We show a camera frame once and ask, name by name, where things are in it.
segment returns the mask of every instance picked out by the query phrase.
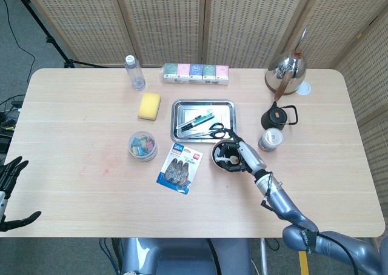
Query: yellow tape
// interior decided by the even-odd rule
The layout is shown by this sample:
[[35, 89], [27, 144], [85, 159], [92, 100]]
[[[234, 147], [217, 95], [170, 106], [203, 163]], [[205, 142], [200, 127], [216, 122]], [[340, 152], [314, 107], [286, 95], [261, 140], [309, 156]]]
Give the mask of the yellow tape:
[[306, 252], [299, 252], [299, 264], [301, 265], [301, 275], [309, 275], [309, 264], [307, 263]]

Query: wooden table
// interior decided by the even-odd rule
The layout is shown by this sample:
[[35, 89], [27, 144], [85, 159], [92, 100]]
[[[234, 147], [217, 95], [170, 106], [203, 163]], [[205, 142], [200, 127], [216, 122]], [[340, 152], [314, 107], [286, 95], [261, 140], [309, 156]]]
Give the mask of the wooden table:
[[[8, 220], [41, 210], [33, 224], [1, 233], [28, 237], [280, 237], [287, 222], [260, 207], [262, 195], [247, 173], [228, 173], [204, 153], [188, 195], [156, 183], [172, 140], [170, 117], [180, 98], [230, 99], [237, 129], [258, 150], [299, 209], [320, 230], [375, 237], [384, 220], [343, 77], [308, 70], [311, 94], [284, 96], [299, 123], [285, 126], [273, 153], [257, 147], [261, 115], [272, 104], [264, 69], [231, 69], [229, 86], [163, 84], [144, 69], [144, 91], [161, 94], [156, 121], [138, 119], [144, 91], [134, 91], [124, 69], [43, 69], [31, 80], [7, 156], [30, 161], [8, 203]], [[159, 146], [142, 163], [128, 152], [136, 131]]]

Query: teapot lid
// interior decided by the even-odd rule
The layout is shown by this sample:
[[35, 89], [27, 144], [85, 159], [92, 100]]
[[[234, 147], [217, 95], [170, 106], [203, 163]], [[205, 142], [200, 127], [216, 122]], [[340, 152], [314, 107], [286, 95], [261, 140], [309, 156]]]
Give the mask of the teapot lid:
[[287, 113], [279, 107], [269, 110], [269, 119], [274, 124], [285, 124], [287, 122]]

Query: small colorful box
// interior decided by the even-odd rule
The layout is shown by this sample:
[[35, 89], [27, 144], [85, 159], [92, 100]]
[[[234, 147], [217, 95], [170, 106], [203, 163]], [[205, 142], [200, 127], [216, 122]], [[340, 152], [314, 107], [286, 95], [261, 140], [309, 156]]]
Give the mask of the small colorful box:
[[229, 80], [229, 66], [217, 65], [216, 66], [216, 79], [217, 80]]
[[190, 65], [190, 79], [202, 79], [202, 64]]
[[204, 65], [204, 80], [215, 80], [216, 79], [216, 65]]
[[178, 77], [178, 64], [166, 63], [164, 65], [164, 78], [177, 78]]
[[190, 64], [178, 64], [177, 78], [189, 79]]

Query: woven panel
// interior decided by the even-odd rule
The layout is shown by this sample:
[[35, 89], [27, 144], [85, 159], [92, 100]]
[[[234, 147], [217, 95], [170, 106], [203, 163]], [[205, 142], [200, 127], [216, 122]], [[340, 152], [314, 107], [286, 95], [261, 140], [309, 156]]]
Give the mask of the woven panel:
[[388, 226], [388, 119], [361, 132], [370, 172], [375, 183], [377, 196]]
[[345, 77], [358, 121], [388, 105], [388, 14], [336, 69]]
[[119, 0], [142, 65], [197, 63], [200, 0]]
[[308, 27], [302, 44], [309, 68], [330, 68], [345, 45], [368, 24], [387, 0], [315, 0], [292, 47]]
[[117, 0], [32, 0], [82, 62], [123, 64], [134, 53]]
[[299, 0], [210, 0], [205, 63], [240, 68], [270, 64]]

